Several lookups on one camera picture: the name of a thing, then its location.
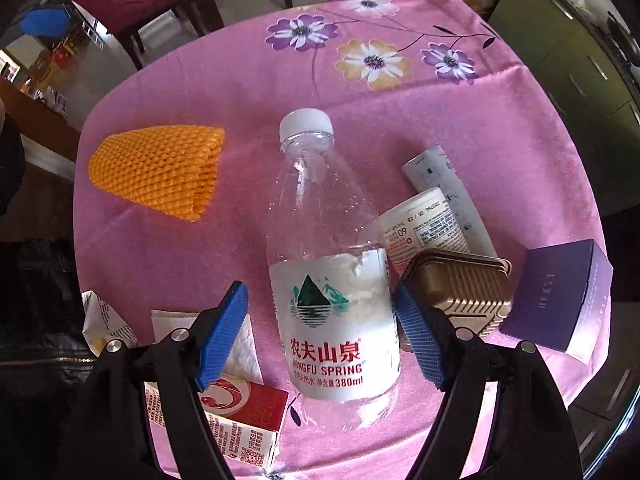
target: white bottle cap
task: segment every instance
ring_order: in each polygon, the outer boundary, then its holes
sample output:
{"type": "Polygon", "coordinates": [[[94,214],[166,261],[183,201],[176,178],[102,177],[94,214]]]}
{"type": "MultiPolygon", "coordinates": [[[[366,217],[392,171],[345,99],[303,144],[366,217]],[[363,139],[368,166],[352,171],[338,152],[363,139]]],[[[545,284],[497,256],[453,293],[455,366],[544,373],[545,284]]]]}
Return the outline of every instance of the white bottle cap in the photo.
{"type": "Polygon", "coordinates": [[[300,108],[285,115],[280,122],[280,143],[302,132],[327,132],[334,134],[331,119],[322,110],[300,108]]]}

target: green cabinet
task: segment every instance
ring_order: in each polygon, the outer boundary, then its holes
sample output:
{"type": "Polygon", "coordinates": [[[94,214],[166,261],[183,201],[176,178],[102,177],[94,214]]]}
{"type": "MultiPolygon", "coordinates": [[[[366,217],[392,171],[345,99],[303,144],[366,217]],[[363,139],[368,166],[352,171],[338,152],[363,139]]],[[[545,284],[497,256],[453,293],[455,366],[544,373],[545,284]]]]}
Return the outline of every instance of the green cabinet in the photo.
{"type": "Polygon", "coordinates": [[[558,111],[600,213],[640,203],[640,115],[593,27],[563,0],[500,0],[489,23],[558,111]]]}

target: flower center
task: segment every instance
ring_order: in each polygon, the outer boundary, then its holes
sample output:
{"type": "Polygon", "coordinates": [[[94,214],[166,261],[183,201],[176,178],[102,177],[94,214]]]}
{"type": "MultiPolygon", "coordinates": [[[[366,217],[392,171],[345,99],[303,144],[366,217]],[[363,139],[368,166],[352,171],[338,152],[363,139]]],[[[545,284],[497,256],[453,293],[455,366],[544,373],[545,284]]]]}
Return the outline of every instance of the flower center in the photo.
{"type": "Polygon", "coordinates": [[[443,61],[446,63],[446,65],[449,68],[457,68],[458,67],[458,62],[452,56],[445,56],[443,61]]]}
{"type": "Polygon", "coordinates": [[[294,36],[309,36],[313,31],[311,30],[311,27],[308,27],[307,25],[303,25],[302,27],[297,27],[293,29],[293,35],[294,36]]]}
{"type": "Polygon", "coordinates": [[[380,70],[385,66],[385,60],[380,56],[367,56],[364,59],[364,64],[373,70],[380,70]]]}

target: zipper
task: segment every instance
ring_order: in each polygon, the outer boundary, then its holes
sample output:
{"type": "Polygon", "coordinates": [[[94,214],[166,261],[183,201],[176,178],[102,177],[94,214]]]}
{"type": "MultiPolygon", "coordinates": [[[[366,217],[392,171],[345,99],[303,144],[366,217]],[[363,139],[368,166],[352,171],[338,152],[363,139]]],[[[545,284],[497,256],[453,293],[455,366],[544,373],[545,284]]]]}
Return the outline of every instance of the zipper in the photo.
{"type": "Polygon", "coordinates": [[[47,359],[32,359],[28,361],[4,361],[0,366],[28,366],[28,365],[49,365],[58,363],[91,364],[95,363],[97,357],[50,357],[47,359]]]}

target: table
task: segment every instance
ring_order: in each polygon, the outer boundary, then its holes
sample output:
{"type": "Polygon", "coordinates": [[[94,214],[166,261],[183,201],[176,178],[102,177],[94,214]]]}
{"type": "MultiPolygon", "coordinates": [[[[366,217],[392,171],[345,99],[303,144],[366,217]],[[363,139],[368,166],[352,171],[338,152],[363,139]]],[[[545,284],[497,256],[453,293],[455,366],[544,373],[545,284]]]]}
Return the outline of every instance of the table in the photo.
{"type": "MultiPolygon", "coordinates": [[[[95,290],[148,344],[150,309],[215,306],[232,280],[243,280],[264,381],[292,391],[273,311],[264,219],[283,157],[278,124],[302,107],[331,116],[337,149],[380,212],[414,194],[401,166],[442,145],[498,254],[513,262],[515,279],[527,248],[582,238],[604,247],[593,193],[562,121],[529,70],[478,15],[460,0],[336,0],[193,41],[95,107],[76,165],[82,290],[95,290]],[[226,131],[217,188],[197,223],[128,203],[95,189],[87,177],[88,159],[105,137],[166,123],[226,131]]],[[[498,332],[488,341],[516,344],[498,332]]],[[[607,309],[589,365],[541,349],[567,404],[604,362],[608,341],[607,309]]],[[[298,428],[287,417],[276,463],[290,473],[284,478],[403,479],[442,396],[423,380],[412,355],[403,352],[401,363],[398,405],[369,430],[327,434],[298,428]]],[[[486,402],[465,474],[482,459],[490,411],[486,402]]],[[[154,436],[161,463],[171,469],[166,434],[156,428],[154,436]]],[[[230,462],[238,478],[258,474],[230,462]]]]}

